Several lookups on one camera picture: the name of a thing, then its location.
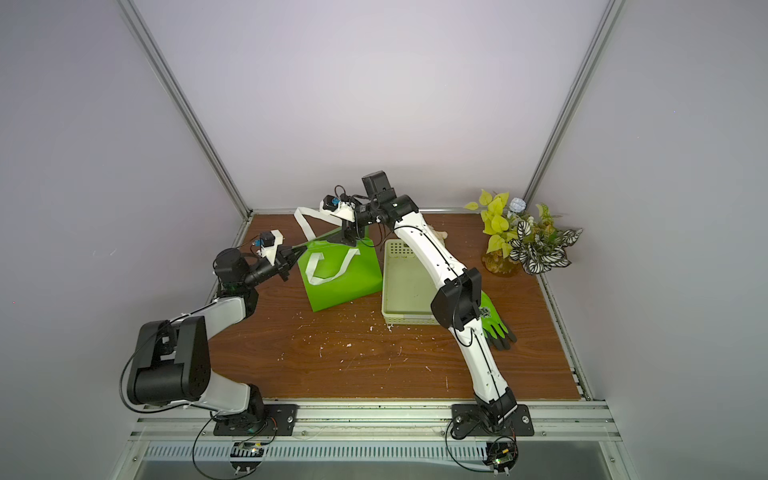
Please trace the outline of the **green insulated delivery bag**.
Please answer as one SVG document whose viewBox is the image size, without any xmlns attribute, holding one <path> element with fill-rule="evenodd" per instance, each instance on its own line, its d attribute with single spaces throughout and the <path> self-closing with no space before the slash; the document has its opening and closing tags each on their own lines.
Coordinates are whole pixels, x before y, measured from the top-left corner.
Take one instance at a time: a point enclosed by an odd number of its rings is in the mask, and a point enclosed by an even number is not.
<svg viewBox="0 0 768 480">
<path fill-rule="evenodd" d="M 329 213 L 298 207 L 294 218 L 306 237 L 306 251 L 298 269 L 313 312 L 365 297 L 382 290 L 383 275 L 373 242 L 368 237 L 352 246 L 330 242 L 341 232 L 342 220 Z M 308 218 L 334 225 L 335 230 L 317 235 Z"/>
</svg>

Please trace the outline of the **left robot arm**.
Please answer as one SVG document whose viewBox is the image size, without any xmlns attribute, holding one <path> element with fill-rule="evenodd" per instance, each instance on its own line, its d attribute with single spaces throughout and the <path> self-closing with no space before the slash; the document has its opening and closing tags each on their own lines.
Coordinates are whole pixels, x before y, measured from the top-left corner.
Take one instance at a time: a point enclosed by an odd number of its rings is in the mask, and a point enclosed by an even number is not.
<svg viewBox="0 0 768 480">
<path fill-rule="evenodd" d="M 227 431 L 256 432 L 267 422 L 260 390 L 216 373 L 209 341 L 255 312 L 256 287 L 273 277 L 287 280 L 305 245 L 272 245 L 259 253 L 222 250 L 212 262 L 218 280 L 208 305 L 172 320 L 148 322 L 119 379 L 121 402 L 135 413 L 194 407 L 208 411 Z"/>
</svg>

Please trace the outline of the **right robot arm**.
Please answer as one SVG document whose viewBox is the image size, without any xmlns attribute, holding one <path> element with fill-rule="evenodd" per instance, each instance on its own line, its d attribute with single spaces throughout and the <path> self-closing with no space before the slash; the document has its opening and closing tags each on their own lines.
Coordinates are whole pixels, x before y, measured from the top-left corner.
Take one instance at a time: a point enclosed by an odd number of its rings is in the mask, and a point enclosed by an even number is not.
<svg viewBox="0 0 768 480">
<path fill-rule="evenodd" d="M 368 174 L 362 182 L 363 195 L 336 192 L 326 197 L 322 208 L 342 221 L 344 243 L 360 239 L 367 227 L 379 224 L 412 250 L 435 285 L 432 315 L 461 350 L 482 418 L 489 427 L 500 426 L 518 409 L 518 403 L 484 339 L 481 273 L 467 268 L 448 251 L 416 203 L 397 194 L 385 172 Z"/>
</svg>

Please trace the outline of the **pale green plastic basket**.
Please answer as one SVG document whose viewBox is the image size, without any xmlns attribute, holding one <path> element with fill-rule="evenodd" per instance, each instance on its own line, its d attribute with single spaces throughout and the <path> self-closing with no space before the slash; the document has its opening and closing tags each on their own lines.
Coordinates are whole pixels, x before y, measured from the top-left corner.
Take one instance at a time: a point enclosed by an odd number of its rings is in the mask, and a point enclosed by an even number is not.
<svg viewBox="0 0 768 480">
<path fill-rule="evenodd" d="M 438 324 L 431 311 L 437 288 L 426 268 L 402 240 L 384 244 L 381 312 L 388 325 Z"/>
</svg>

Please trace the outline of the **potted plant in amber vase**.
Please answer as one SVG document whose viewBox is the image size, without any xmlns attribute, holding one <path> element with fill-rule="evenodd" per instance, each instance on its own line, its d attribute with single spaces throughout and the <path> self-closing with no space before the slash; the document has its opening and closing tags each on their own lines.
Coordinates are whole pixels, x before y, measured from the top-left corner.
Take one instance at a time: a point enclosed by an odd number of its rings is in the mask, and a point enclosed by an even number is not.
<svg viewBox="0 0 768 480">
<path fill-rule="evenodd" d="M 571 264 L 567 250 L 574 246 L 583 230 L 560 228 L 556 215 L 545 204 L 528 211 L 528 204 L 509 193 L 493 194 L 483 190 L 479 199 L 464 209 L 480 215 L 483 234 L 488 237 L 481 261 L 485 269 L 497 276 L 513 276 L 519 272 L 538 276 Z"/>
</svg>

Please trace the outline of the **left controller board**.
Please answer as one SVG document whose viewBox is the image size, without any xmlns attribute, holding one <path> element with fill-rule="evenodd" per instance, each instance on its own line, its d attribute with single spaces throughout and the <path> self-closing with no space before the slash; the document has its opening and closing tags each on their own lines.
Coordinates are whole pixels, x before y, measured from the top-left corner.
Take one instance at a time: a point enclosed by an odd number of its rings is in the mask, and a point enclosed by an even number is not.
<svg viewBox="0 0 768 480">
<path fill-rule="evenodd" d="M 256 442 L 236 442 L 229 461 L 236 478 L 251 475 L 262 463 L 266 448 Z"/>
</svg>

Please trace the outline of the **controller board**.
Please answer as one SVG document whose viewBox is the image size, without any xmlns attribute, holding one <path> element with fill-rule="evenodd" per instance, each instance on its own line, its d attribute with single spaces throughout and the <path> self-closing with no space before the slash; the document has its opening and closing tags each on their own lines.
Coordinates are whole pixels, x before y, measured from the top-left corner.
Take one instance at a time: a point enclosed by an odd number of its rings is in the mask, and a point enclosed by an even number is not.
<svg viewBox="0 0 768 480">
<path fill-rule="evenodd" d="M 484 464 L 491 468 L 494 475 L 509 475 L 518 458 L 517 441 L 509 436 L 501 436 L 487 444 Z"/>
<path fill-rule="evenodd" d="M 236 478 L 251 475 L 262 463 L 266 448 L 256 442 L 236 442 L 229 461 Z"/>
</svg>

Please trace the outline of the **right controller board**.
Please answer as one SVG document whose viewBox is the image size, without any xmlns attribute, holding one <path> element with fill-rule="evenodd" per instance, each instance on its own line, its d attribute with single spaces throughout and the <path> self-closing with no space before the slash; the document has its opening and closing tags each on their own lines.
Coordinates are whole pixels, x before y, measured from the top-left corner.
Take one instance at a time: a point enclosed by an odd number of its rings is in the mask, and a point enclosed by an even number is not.
<svg viewBox="0 0 768 480">
<path fill-rule="evenodd" d="M 494 475 L 509 475 L 518 458 L 517 441 L 509 436 L 501 436 L 487 444 L 484 464 L 491 468 Z"/>
</svg>

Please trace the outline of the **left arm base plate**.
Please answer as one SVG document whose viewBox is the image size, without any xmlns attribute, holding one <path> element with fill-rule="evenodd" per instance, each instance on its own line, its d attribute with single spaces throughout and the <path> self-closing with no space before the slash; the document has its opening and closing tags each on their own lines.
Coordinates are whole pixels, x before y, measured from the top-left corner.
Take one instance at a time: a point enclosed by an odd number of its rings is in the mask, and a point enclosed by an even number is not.
<svg viewBox="0 0 768 480">
<path fill-rule="evenodd" d="M 217 416 L 213 433 L 215 436 L 291 436 L 298 409 L 297 404 L 276 403 L 265 404 L 261 413 L 244 411 Z"/>
</svg>

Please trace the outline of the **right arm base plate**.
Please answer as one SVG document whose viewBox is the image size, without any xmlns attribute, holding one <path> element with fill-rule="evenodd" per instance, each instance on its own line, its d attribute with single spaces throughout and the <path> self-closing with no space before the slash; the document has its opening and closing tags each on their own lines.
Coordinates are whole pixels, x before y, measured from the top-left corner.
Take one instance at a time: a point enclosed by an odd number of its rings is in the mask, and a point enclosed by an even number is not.
<svg viewBox="0 0 768 480">
<path fill-rule="evenodd" d="M 502 420 L 497 420 L 477 404 L 453 404 L 451 420 L 449 438 L 454 440 L 479 436 L 533 437 L 535 435 L 532 416 L 525 404 L 518 404 Z"/>
</svg>

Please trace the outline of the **aluminium front rail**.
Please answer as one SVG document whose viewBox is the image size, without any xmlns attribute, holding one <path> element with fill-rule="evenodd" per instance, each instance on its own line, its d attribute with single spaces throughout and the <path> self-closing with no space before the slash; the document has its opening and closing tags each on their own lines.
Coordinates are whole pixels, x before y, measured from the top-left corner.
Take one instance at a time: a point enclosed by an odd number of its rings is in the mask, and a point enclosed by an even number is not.
<svg viewBox="0 0 768 480">
<path fill-rule="evenodd" d="M 330 440 L 427 441 L 441 438 L 454 417 L 456 399 L 442 400 L 308 400 L 270 402 L 280 412 L 267 421 L 261 434 L 299 442 Z M 528 414 L 519 417 L 530 425 L 532 441 L 619 441 L 621 435 L 604 401 L 522 400 Z M 208 441 L 237 439 L 231 427 L 223 436 L 207 424 L 209 414 L 179 409 L 141 416 L 129 433 L 131 440 Z"/>
</svg>

